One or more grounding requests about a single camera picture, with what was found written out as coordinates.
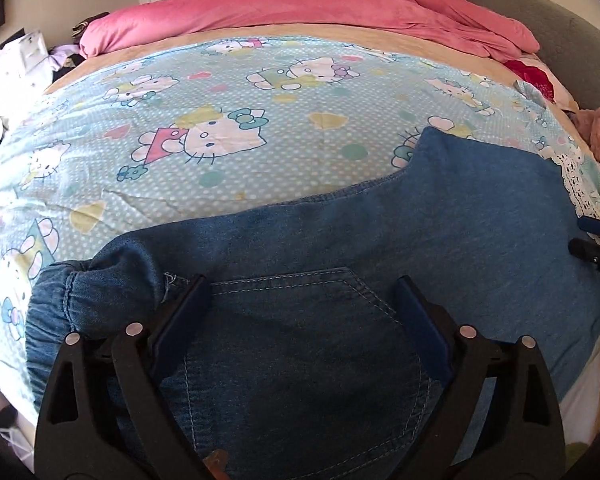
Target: clamp handle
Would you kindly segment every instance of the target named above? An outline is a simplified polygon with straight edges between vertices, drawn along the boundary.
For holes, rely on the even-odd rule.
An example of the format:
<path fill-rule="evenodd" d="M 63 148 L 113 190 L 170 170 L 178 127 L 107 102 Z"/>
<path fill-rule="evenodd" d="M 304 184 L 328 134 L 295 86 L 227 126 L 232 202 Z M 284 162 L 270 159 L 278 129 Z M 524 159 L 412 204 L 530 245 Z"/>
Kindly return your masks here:
<path fill-rule="evenodd" d="M 38 420 L 41 480 L 213 480 L 157 388 L 181 362 L 210 302 L 208 281 L 195 276 L 183 296 L 161 305 L 144 326 L 131 323 L 107 340 L 67 335 Z M 112 376 L 152 467 L 126 453 L 107 389 Z"/>
<path fill-rule="evenodd" d="M 442 396 L 389 480 L 557 480 L 566 464 L 560 407 L 536 341 L 492 341 L 459 327 L 408 276 L 395 310 L 424 367 L 446 382 Z M 485 378 L 496 387 L 471 458 L 452 466 Z"/>

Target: heart pattern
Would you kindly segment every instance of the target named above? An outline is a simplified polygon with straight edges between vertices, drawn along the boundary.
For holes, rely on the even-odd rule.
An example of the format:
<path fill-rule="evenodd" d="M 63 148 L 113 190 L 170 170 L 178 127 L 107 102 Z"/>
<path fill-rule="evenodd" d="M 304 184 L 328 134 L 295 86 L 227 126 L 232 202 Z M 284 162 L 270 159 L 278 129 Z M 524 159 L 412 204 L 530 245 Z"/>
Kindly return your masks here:
<path fill-rule="evenodd" d="M 189 81 L 192 81 L 193 79 L 208 79 L 211 77 L 211 72 L 197 72 L 195 74 L 191 74 L 190 76 L 187 77 L 187 79 Z"/>
<path fill-rule="evenodd" d="M 106 134 L 103 135 L 106 139 L 123 139 L 126 137 L 126 134 L 131 130 L 131 124 L 123 124 L 122 126 L 117 126 L 112 130 L 109 130 Z"/>

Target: hello kitty bedsheet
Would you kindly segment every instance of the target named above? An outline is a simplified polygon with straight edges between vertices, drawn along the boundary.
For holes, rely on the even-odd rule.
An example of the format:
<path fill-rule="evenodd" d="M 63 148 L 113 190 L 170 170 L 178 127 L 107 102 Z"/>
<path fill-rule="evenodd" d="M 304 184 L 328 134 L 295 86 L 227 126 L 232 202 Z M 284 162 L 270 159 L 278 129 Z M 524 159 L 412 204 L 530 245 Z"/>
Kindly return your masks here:
<path fill-rule="evenodd" d="M 24 329 L 44 267 L 131 230 L 385 176 L 428 125 L 552 158 L 577 213 L 600 218 L 600 167 L 538 91 L 417 56 L 246 36 L 56 91 L 0 147 L 0 388 L 36 420 Z"/>

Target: cartoon cat face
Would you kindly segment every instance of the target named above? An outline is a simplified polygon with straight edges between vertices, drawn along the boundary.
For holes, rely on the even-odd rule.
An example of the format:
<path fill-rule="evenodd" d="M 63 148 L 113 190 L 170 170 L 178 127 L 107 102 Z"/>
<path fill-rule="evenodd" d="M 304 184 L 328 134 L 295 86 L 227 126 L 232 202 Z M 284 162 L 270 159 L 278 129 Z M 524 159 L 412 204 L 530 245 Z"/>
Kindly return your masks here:
<path fill-rule="evenodd" d="M 455 81 L 440 81 L 440 79 L 425 79 L 424 81 L 440 90 L 443 94 L 455 97 L 471 108 L 476 108 L 476 113 L 480 115 L 491 116 L 495 114 L 493 108 L 486 104 L 483 105 L 481 101 L 474 98 L 474 93 L 471 90 Z"/>
<path fill-rule="evenodd" d="M 58 242 L 58 231 L 50 219 L 34 221 L 20 248 L 9 249 L 0 259 L 2 320 L 16 341 L 24 337 L 31 282 L 54 261 Z"/>
<path fill-rule="evenodd" d="M 144 65 L 144 61 L 134 61 L 133 63 L 129 63 L 128 65 L 116 69 L 115 72 L 112 72 L 111 74 L 102 78 L 100 82 L 108 83 L 116 78 L 132 74 L 133 72 L 137 72 L 138 70 L 140 70 L 142 67 L 144 67 Z"/>
<path fill-rule="evenodd" d="M 360 74 L 350 70 L 348 66 L 336 64 L 331 57 L 319 57 L 299 61 L 289 67 L 289 77 L 313 76 L 317 81 L 333 83 L 345 78 L 357 77 Z"/>
<path fill-rule="evenodd" d="M 171 88 L 179 83 L 177 79 L 171 76 L 151 77 L 143 75 L 134 79 L 131 83 L 125 83 L 115 88 L 109 89 L 104 98 L 114 98 L 123 106 L 135 106 L 140 101 L 150 99 L 157 93 Z"/>
<path fill-rule="evenodd" d="M 241 49 L 240 41 L 221 41 L 206 48 L 208 52 L 217 52 L 218 54 L 227 54 Z"/>
<path fill-rule="evenodd" d="M 45 130 L 62 117 L 68 110 L 69 101 L 64 101 L 53 108 L 49 108 L 49 110 L 42 112 L 37 118 L 35 123 L 36 128 L 39 131 Z"/>
<path fill-rule="evenodd" d="M 45 178 L 55 172 L 62 156 L 70 147 L 70 144 L 58 142 L 54 146 L 35 150 L 29 163 L 29 173 L 20 183 L 22 189 L 29 187 L 34 178 Z"/>
<path fill-rule="evenodd" d="M 250 112 L 237 117 L 243 122 L 237 121 L 236 117 L 231 116 L 232 114 L 227 114 L 215 121 L 196 124 L 183 138 L 184 151 L 193 157 L 216 158 L 229 153 L 259 148 L 266 143 L 260 136 L 260 128 L 242 126 L 256 119 L 262 121 L 264 110 L 250 110 Z"/>

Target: red fabric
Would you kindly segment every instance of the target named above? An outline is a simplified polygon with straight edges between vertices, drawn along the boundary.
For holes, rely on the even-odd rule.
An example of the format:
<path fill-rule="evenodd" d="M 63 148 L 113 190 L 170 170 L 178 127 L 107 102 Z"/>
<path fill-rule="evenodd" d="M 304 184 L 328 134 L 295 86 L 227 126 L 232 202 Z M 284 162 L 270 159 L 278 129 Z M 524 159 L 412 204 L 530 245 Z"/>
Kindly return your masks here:
<path fill-rule="evenodd" d="M 202 30 L 271 23 L 337 23 L 390 30 L 498 61 L 539 45 L 522 23 L 466 0 L 163 0 L 92 22 L 85 57 Z"/>
<path fill-rule="evenodd" d="M 518 60 L 507 61 L 504 66 L 516 74 L 522 81 L 526 81 L 535 86 L 545 98 L 549 99 L 549 101 L 552 103 L 555 102 L 554 85 L 549 81 L 547 74 L 537 66 L 527 66 L 522 61 Z"/>

